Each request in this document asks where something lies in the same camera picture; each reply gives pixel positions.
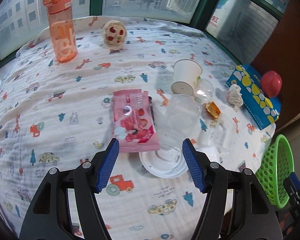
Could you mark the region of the white paper cup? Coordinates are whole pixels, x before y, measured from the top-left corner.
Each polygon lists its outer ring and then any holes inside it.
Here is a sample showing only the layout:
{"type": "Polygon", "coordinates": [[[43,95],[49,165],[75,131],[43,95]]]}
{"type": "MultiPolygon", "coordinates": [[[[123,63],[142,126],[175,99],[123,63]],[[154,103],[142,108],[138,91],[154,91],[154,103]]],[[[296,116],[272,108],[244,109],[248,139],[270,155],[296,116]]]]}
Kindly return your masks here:
{"type": "Polygon", "coordinates": [[[201,66],[193,60],[178,60],[173,66],[173,94],[193,96],[197,81],[202,74],[201,66]]]}

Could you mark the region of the green plastic basket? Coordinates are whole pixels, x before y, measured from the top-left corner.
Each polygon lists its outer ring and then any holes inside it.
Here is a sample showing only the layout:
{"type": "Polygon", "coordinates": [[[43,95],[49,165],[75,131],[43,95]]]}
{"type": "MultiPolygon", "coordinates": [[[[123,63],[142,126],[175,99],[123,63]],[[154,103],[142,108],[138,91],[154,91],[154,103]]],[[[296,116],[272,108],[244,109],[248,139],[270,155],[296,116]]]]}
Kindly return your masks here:
{"type": "Polygon", "coordinates": [[[265,191],[271,205],[284,208],[289,196],[283,182],[294,172],[292,149],[287,138],[279,134],[263,155],[256,178],[265,191]]]}

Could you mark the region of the orange plastic water bottle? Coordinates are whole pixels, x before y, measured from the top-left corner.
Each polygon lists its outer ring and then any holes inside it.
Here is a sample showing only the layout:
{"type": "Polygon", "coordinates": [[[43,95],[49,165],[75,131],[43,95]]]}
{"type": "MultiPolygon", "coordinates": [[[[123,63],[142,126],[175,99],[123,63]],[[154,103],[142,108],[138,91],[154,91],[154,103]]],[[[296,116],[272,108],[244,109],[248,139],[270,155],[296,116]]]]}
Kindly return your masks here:
{"type": "Polygon", "coordinates": [[[60,63],[71,61],[78,53],[71,3],[72,0],[43,0],[53,49],[60,63]]]}

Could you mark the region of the blue patterned tissue box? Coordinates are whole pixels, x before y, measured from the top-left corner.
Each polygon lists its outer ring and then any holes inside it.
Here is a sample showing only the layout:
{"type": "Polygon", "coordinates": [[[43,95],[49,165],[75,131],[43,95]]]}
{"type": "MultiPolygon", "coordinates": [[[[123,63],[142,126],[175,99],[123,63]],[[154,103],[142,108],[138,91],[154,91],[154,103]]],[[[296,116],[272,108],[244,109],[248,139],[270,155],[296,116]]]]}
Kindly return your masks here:
{"type": "Polygon", "coordinates": [[[259,129],[274,124],[280,117],[281,102],[279,98],[269,98],[260,85],[261,75],[250,64],[236,66],[226,84],[241,88],[243,105],[253,117],[259,129]]]}

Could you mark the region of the white plastic cup lid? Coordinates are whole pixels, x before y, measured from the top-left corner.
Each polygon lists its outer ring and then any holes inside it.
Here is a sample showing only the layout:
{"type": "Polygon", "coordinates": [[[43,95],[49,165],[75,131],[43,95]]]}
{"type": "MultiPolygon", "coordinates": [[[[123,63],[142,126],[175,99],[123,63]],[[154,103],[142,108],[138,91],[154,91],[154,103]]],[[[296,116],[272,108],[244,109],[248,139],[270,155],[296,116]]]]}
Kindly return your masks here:
{"type": "Polygon", "coordinates": [[[186,161],[178,148],[164,146],[158,151],[140,152],[145,169],[158,178],[173,179],[188,171],[186,161]]]}

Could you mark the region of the white paper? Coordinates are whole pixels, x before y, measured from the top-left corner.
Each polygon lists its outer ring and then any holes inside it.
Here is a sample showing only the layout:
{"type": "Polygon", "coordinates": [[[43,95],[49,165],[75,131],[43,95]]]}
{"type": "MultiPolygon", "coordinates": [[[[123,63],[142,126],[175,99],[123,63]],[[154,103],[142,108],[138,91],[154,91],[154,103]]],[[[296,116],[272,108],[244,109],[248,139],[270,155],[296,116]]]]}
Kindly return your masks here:
{"type": "Polygon", "coordinates": [[[228,90],[226,99],[234,109],[239,109],[243,105],[241,87],[237,84],[232,84],[228,90]]]}

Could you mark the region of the orange wrapper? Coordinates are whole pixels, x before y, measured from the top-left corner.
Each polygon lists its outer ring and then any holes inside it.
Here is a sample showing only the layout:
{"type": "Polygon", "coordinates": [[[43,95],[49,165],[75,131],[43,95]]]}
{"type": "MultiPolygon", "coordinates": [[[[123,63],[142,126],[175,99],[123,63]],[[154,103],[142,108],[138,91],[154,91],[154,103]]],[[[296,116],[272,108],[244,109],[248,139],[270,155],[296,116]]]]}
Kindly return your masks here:
{"type": "Polygon", "coordinates": [[[205,109],[214,119],[220,117],[221,111],[213,101],[206,103],[205,109]]]}

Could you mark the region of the clear plastic tray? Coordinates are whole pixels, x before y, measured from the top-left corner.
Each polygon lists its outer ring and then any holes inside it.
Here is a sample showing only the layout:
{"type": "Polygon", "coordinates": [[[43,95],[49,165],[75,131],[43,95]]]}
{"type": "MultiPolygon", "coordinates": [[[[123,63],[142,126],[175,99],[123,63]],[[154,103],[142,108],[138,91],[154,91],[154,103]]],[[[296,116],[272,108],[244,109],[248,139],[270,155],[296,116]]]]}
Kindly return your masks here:
{"type": "Polygon", "coordinates": [[[200,133],[202,106],[185,94],[173,95],[166,108],[159,138],[166,146],[181,148],[184,139],[196,140],[200,133]]]}

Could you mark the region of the red apple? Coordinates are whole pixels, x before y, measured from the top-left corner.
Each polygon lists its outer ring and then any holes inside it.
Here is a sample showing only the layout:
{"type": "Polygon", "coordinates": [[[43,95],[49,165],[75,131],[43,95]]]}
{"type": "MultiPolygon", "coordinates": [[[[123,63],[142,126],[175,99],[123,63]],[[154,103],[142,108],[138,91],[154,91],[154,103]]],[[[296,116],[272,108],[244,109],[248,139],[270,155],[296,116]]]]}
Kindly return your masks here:
{"type": "Polygon", "coordinates": [[[273,70],[268,71],[261,77],[260,85],[267,97],[274,98],[282,88],[281,76],[273,70]]]}

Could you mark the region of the round plush toy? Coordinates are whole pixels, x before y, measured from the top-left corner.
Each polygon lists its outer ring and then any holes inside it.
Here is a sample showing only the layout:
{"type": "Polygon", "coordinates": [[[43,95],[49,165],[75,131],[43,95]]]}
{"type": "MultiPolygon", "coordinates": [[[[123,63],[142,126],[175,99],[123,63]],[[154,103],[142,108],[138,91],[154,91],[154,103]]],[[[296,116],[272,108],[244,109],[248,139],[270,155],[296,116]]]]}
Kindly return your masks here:
{"type": "Polygon", "coordinates": [[[123,44],[127,37],[127,30],[120,21],[108,21],[102,28],[103,41],[109,47],[117,47],[123,44]]]}

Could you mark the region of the pink snack wrapper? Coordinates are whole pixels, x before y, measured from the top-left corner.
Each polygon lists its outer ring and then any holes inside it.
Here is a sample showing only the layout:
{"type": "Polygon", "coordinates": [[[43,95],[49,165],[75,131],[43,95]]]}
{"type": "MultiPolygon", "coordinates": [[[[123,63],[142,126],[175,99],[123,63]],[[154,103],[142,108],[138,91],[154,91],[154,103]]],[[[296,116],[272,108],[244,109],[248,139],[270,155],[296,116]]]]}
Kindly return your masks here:
{"type": "Polygon", "coordinates": [[[148,92],[141,89],[113,93],[114,130],[121,153],[153,152],[160,149],[148,92]]]}

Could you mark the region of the clear plastic dome lid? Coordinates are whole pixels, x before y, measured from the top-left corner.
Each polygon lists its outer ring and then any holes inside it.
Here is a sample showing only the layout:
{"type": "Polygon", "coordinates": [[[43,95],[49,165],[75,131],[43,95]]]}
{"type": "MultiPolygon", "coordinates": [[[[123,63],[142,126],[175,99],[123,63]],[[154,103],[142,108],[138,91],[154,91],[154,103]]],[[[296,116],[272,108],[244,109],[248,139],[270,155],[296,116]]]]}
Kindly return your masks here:
{"type": "Polygon", "coordinates": [[[200,104],[207,103],[213,96],[213,85],[206,79],[199,79],[194,91],[194,99],[200,104]]]}

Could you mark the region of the cartoon print bed sheet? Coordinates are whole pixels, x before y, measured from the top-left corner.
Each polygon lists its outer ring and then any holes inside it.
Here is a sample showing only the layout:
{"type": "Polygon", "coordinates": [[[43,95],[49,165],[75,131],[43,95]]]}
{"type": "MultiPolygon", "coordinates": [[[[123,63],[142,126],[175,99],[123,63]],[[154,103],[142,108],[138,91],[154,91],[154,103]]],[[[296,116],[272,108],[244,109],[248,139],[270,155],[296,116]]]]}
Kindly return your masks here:
{"type": "MultiPolygon", "coordinates": [[[[219,158],[225,168],[258,170],[274,135],[275,125],[259,129],[245,108],[228,104],[226,81],[235,63],[201,31],[122,18],[126,42],[110,48],[102,37],[108,21],[106,16],[74,21],[78,54],[70,62],[56,61],[45,29],[8,65],[0,85],[0,215],[15,236],[50,168],[71,170],[106,148],[113,135],[115,91],[147,91],[155,122],[162,120],[179,60],[198,62],[201,78],[213,85],[229,146],[219,158]]],[[[124,153],[97,201],[113,239],[190,239],[205,196],[189,173],[157,178],[137,153],[124,153]]]]}

